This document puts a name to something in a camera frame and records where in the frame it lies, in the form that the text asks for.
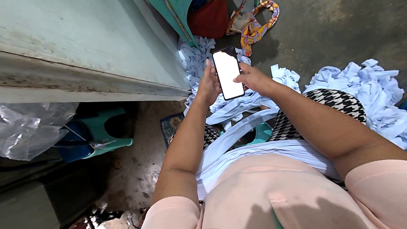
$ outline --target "floor mat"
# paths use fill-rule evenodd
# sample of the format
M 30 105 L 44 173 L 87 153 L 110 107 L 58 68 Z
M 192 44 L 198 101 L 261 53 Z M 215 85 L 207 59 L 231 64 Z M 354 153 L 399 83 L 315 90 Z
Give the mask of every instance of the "floor mat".
M 182 120 L 184 119 L 184 114 L 173 114 L 167 116 L 160 120 L 160 128 L 162 135 L 164 137 L 165 146 L 168 148 L 170 144 L 171 135 L 178 130 L 179 126 L 181 125 Z

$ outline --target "smartphone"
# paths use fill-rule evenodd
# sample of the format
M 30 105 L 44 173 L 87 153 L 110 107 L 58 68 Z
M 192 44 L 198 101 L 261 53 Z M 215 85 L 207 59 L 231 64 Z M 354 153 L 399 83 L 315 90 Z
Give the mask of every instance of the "smartphone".
M 244 96 L 243 83 L 235 83 L 233 79 L 240 75 L 236 50 L 233 46 L 221 49 L 212 54 L 219 83 L 225 100 Z

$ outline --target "hand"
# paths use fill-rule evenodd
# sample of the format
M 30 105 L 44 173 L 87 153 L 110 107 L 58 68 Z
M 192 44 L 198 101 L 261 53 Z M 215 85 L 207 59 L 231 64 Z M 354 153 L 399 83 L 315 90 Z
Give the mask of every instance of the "hand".
M 204 102 L 208 107 L 216 101 L 216 98 L 221 93 L 221 87 L 219 86 L 218 77 L 215 73 L 215 67 L 212 66 L 207 59 L 195 99 Z
M 233 79 L 235 83 L 244 83 L 246 87 L 258 92 L 261 96 L 267 96 L 276 81 L 264 75 L 260 70 L 245 63 L 239 63 L 243 74 L 238 75 Z

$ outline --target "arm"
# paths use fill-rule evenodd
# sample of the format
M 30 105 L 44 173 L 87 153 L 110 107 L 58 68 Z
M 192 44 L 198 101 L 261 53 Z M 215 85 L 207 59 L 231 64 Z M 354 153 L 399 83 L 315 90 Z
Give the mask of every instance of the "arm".
M 170 196 L 183 196 L 198 206 L 195 174 L 202 159 L 208 108 L 220 93 L 215 67 L 206 61 L 198 93 L 165 154 L 152 204 Z
M 272 99 L 304 139 L 333 162 L 342 178 L 368 162 L 407 160 L 404 150 L 347 114 L 306 98 L 247 64 L 240 67 L 244 75 L 235 82 Z

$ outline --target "white cloth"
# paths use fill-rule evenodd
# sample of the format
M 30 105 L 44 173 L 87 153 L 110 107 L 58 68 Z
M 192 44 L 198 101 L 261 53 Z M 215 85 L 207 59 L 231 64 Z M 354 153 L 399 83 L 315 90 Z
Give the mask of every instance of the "white cloth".
M 354 62 L 340 71 L 335 67 L 323 67 L 305 86 L 306 93 L 319 88 L 341 90 L 354 95 L 366 111 L 367 126 L 398 145 L 407 149 L 407 112 L 394 105 L 403 97 L 398 87 L 398 70 L 385 71 L 377 60 L 368 59 L 361 69 Z
M 278 68 L 278 64 L 276 64 L 271 66 L 271 75 L 273 80 L 294 89 L 298 93 L 301 93 L 298 86 L 300 76 L 295 71 L 290 71 L 286 68 Z M 206 123 L 208 125 L 212 125 L 228 122 L 244 111 L 250 110 L 254 107 L 259 107 L 260 105 L 265 105 L 269 108 L 278 108 L 278 106 L 271 99 L 263 97 L 250 89 L 245 92 L 245 96 L 229 101 L 223 100 L 223 97 L 218 97 L 216 102 L 210 106 L 210 111 L 213 114 L 206 118 Z
M 215 40 L 203 38 L 200 36 L 194 36 L 197 44 L 199 45 L 199 49 L 196 47 L 190 47 L 183 39 L 179 39 L 178 41 L 178 53 L 181 56 L 182 62 L 185 66 L 186 77 L 189 81 L 189 85 L 192 88 L 192 94 L 186 99 L 185 106 L 187 107 L 184 111 L 184 115 L 189 110 L 192 101 L 194 100 L 197 92 L 199 81 L 204 74 L 204 69 L 206 66 L 206 59 L 210 59 L 212 61 L 212 56 L 210 54 L 210 50 L 215 47 Z M 237 60 L 239 62 L 245 62 L 248 65 L 251 65 L 251 61 L 248 57 L 243 56 L 243 51 L 241 49 L 235 48 L 237 53 Z M 227 103 L 231 100 L 225 101 L 223 98 L 223 94 L 220 94 L 216 99 L 215 106 L 218 108 L 224 107 Z
M 312 78 L 310 85 L 306 86 L 304 93 L 319 88 L 329 88 L 354 95 L 365 108 L 367 126 L 402 149 L 406 149 L 407 112 L 394 106 L 404 93 L 403 89 L 398 88 L 394 78 L 398 71 L 384 71 L 373 59 L 363 62 L 363 65 L 366 67 L 361 69 L 357 64 L 351 62 L 343 71 L 335 67 L 323 67 Z M 271 69 L 277 70 L 278 67 L 272 66 Z M 242 104 L 244 102 L 235 108 L 228 107 L 228 104 L 217 112 L 224 111 L 226 114 L 228 110 L 240 112 L 245 109 Z M 245 133 L 274 117 L 277 112 L 277 108 L 268 109 L 247 117 L 231 127 L 204 150 L 201 166 L 196 175 L 199 199 L 203 199 L 212 190 L 213 185 L 228 165 L 245 155 L 277 153 L 307 163 L 324 175 L 339 178 L 333 164 L 304 140 L 253 144 L 225 153 Z
M 243 146 L 225 153 L 237 140 L 255 126 L 277 115 L 279 109 L 266 109 L 250 115 L 232 126 L 203 152 L 196 174 L 198 198 L 204 199 L 223 171 L 235 160 L 246 155 L 276 153 L 302 161 L 329 177 L 340 179 L 333 164 L 305 140 L 270 141 Z
M 199 49 L 188 46 L 182 40 L 179 43 L 179 54 L 184 62 L 187 78 L 192 88 L 192 95 L 185 103 L 187 109 L 184 114 L 188 111 L 189 105 L 197 93 L 205 61 L 207 58 L 211 59 L 209 52 L 215 44 L 213 39 L 199 36 L 195 36 L 195 39 L 199 44 Z M 244 57 L 241 50 L 236 49 L 236 51 L 239 61 L 250 64 L 250 59 Z M 365 108 L 367 126 L 402 149 L 407 149 L 407 112 L 394 106 L 404 93 L 394 78 L 398 75 L 398 70 L 384 71 L 377 64 L 376 60 L 368 59 L 362 63 L 365 66 L 363 69 L 353 62 L 349 63 L 343 71 L 336 67 L 323 67 L 311 79 L 303 93 L 319 88 L 329 88 L 354 95 Z M 300 76 L 296 72 L 279 68 L 276 64 L 271 66 L 271 73 L 273 80 L 300 93 L 298 87 Z M 231 127 L 230 120 L 238 121 L 243 117 L 242 112 L 260 105 L 271 109 L 257 112 Z M 227 131 L 204 150 L 196 175 L 199 199 L 203 199 L 212 189 L 229 164 L 245 155 L 278 153 L 303 161 L 327 176 L 339 178 L 332 163 L 304 140 L 260 143 L 225 153 L 230 146 L 256 125 L 276 116 L 278 107 L 269 98 L 247 90 L 245 96 L 225 101 L 221 94 L 210 106 L 210 110 L 213 114 L 206 119 L 206 123 L 222 123 Z

